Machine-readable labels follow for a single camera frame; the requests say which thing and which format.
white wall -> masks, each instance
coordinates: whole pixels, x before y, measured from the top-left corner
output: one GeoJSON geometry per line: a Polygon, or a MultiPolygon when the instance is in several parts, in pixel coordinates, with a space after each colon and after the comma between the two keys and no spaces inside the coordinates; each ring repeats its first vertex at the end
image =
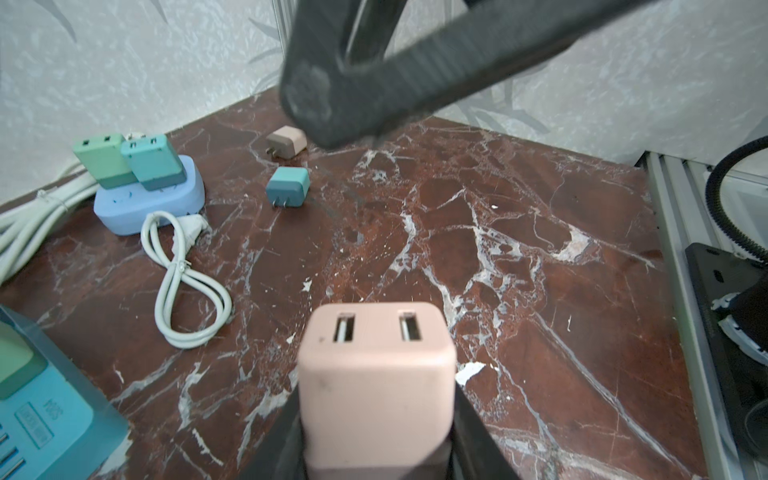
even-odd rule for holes
{"type": "MultiPolygon", "coordinates": [[[[459,5],[411,0],[395,49],[459,5]]],[[[438,116],[609,161],[652,150],[716,163],[768,117],[768,2],[655,2],[438,116]]]]}
{"type": "Polygon", "coordinates": [[[164,132],[279,80],[271,0],[0,0],[0,203],[71,145],[164,132]]]}

red marble surface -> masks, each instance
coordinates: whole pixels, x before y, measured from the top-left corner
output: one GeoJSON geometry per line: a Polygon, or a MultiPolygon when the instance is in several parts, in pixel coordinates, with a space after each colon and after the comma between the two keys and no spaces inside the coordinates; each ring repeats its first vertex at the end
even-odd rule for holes
{"type": "MultiPolygon", "coordinates": [[[[387,300],[442,309],[522,478],[706,474],[642,170],[429,118],[375,148],[310,146],[290,162],[306,203],[273,209],[266,135],[285,123],[269,91],[170,136],[207,189],[189,260],[234,301],[206,346],[165,342],[164,271],[89,204],[2,288],[131,422],[102,478],[234,478],[295,384],[310,312],[387,300]]],[[[175,328],[213,314],[182,287],[175,328]]]]}

pink usb charger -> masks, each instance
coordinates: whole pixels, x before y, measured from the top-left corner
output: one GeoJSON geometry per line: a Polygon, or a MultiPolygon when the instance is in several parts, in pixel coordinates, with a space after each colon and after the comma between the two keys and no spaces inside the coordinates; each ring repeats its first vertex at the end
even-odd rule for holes
{"type": "Polygon", "coordinates": [[[310,480],[444,480],[456,348],[429,303],[338,303],[299,348],[310,480]]]}

charger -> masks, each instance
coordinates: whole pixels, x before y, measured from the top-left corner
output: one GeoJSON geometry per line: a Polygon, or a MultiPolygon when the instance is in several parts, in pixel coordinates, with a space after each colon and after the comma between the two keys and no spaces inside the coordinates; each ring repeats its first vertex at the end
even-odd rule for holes
{"type": "Polygon", "coordinates": [[[437,307],[321,306],[298,364],[310,480],[445,479],[456,348],[437,307]]]}
{"type": "Polygon", "coordinates": [[[285,125],[269,134],[266,142],[270,154],[290,160],[306,148],[306,135],[296,127],[285,125]]]}
{"type": "Polygon", "coordinates": [[[72,152],[102,188],[116,188],[137,182],[121,154],[124,142],[119,133],[97,135],[76,143],[72,152]]]}
{"type": "Polygon", "coordinates": [[[120,152],[146,190],[160,190],[187,181],[184,165],[165,135],[126,141],[120,152]]]}
{"type": "Polygon", "coordinates": [[[278,167],[266,184],[273,207],[301,207],[310,190],[310,172],[303,167],[278,167]]]}

teal power adapter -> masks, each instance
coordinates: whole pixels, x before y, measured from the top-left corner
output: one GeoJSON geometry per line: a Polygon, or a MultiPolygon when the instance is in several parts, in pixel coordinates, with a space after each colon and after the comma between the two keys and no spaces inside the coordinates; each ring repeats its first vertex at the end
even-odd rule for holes
{"type": "Polygon", "coordinates": [[[184,166],[165,135],[126,141],[120,152],[141,185],[149,191],[187,181],[184,166]]]}
{"type": "Polygon", "coordinates": [[[309,189],[306,168],[278,167],[266,184],[266,198],[274,207],[301,207],[309,189]]]}
{"type": "Polygon", "coordinates": [[[72,147],[72,152],[103,188],[117,188],[136,183],[136,176],[121,154],[122,134],[104,134],[86,138],[72,147]]]}

